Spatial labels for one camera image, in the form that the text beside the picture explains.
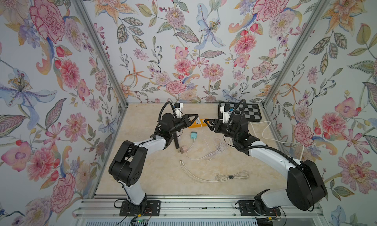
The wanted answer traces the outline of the teal usb charger adapter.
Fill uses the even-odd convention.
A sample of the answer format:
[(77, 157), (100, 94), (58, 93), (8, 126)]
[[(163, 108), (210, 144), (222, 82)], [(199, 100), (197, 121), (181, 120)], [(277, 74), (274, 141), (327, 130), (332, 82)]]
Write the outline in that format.
[(191, 134), (190, 134), (190, 138), (191, 138), (191, 139), (194, 139), (194, 140), (197, 139), (197, 132), (194, 132), (194, 131), (191, 132)]

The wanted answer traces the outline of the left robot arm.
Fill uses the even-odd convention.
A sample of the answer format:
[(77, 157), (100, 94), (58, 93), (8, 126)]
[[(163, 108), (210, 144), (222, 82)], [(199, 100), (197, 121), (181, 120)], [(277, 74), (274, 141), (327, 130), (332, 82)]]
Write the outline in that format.
[(109, 174), (121, 184), (129, 203), (139, 206), (147, 200), (139, 182), (146, 158), (169, 147), (174, 135), (192, 126), (198, 118), (199, 115), (183, 114), (173, 103), (166, 102), (150, 138), (136, 143), (126, 140), (121, 144), (109, 166)]

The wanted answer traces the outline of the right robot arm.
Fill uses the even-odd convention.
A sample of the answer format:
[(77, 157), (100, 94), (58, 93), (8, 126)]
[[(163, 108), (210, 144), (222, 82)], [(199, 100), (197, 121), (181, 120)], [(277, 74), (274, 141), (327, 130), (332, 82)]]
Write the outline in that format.
[(261, 160), (285, 177), (286, 187), (266, 189), (254, 197), (254, 212), (264, 216), (282, 206), (312, 211), (315, 204), (328, 195), (316, 164), (311, 160), (300, 161), (290, 157), (250, 134), (249, 122), (244, 115), (245, 106), (243, 99), (231, 112), (222, 110), (222, 119), (206, 119), (204, 122), (211, 131), (229, 137), (237, 151)]

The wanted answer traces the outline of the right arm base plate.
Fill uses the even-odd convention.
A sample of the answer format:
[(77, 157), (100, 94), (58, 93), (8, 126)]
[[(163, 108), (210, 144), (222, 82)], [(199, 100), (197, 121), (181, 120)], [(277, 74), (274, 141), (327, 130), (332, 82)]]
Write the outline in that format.
[(267, 208), (259, 201), (239, 200), (234, 207), (240, 211), (241, 216), (279, 217), (281, 212), (276, 208)]

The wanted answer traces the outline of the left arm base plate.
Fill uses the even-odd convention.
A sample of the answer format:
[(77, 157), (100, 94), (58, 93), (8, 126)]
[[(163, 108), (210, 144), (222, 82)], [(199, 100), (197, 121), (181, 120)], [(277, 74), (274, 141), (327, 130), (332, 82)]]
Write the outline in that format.
[(160, 200), (147, 200), (143, 201), (140, 205), (135, 205), (127, 200), (122, 202), (119, 215), (122, 217), (128, 216), (160, 216), (161, 201)]

